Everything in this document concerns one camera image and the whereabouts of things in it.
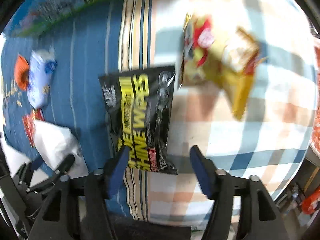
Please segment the red package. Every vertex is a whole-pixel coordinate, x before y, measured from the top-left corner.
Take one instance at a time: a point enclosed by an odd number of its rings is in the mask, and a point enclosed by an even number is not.
[[[26,131],[26,135],[28,136],[31,147],[35,146],[33,142],[33,136],[35,133],[35,125],[33,123],[34,120],[44,121],[41,109],[32,109],[30,114],[26,114],[22,117],[24,130]]]
[[[305,214],[313,214],[320,201],[320,186],[301,203],[301,209]]]

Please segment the blue striped cloth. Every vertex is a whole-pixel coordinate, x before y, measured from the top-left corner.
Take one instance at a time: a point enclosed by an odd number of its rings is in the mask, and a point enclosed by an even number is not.
[[[99,2],[56,24],[38,38],[6,40],[1,66],[5,97],[8,95],[4,100],[6,107],[3,107],[4,135],[8,145],[32,160],[39,156],[37,150],[31,148],[22,123],[22,116],[31,111],[27,93],[22,91],[20,95],[20,90],[15,93],[10,93],[10,90],[17,55],[21,54],[29,61],[32,50],[49,50],[52,47],[57,68],[53,74],[49,102],[42,108],[44,119],[71,129],[79,140],[89,171],[103,167],[111,156],[105,104],[98,77],[118,71],[122,7],[123,0]],[[47,165],[43,164],[41,168],[48,175],[52,174]],[[115,201],[119,201],[120,196],[125,202],[126,190],[123,194],[120,191]],[[113,206],[117,208],[112,202],[109,206],[110,209]]]

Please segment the black cable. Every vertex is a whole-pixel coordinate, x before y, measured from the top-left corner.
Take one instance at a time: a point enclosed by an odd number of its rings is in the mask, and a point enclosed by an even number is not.
[[[7,223],[8,227],[14,233],[14,235],[17,236],[16,231],[14,230],[13,225],[12,225],[10,219],[9,219],[7,211],[4,208],[4,205],[2,203],[2,199],[1,198],[0,198],[0,210],[1,210],[1,213],[2,213],[2,215],[4,217],[4,221]]]

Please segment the checkered tablecloth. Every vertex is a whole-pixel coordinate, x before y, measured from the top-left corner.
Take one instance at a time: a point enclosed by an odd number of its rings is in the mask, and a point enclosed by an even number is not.
[[[201,193],[188,152],[198,145],[234,176],[258,175],[273,198],[298,170],[312,132],[317,103],[315,53],[308,20],[293,0],[124,0],[119,71],[181,64],[187,12],[211,14],[213,25],[244,27],[266,60],[256,70],[242,122],[223,91],[207,83],[176,89],[168,152],[178,176],[127,169],[131,215],[138,220],[201,229],[213,201]],[[232,222],[239,217],[240,198]]]

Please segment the white paper bag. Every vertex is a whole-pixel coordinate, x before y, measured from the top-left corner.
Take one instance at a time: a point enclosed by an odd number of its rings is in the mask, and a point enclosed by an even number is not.
[[[80,145],[68,127],[34,120],[33,142],[44,162],[55,170],[68,154],[75,156],[75,163],[68,172],[71,178],[87,176],[88,168],[81,153]]]

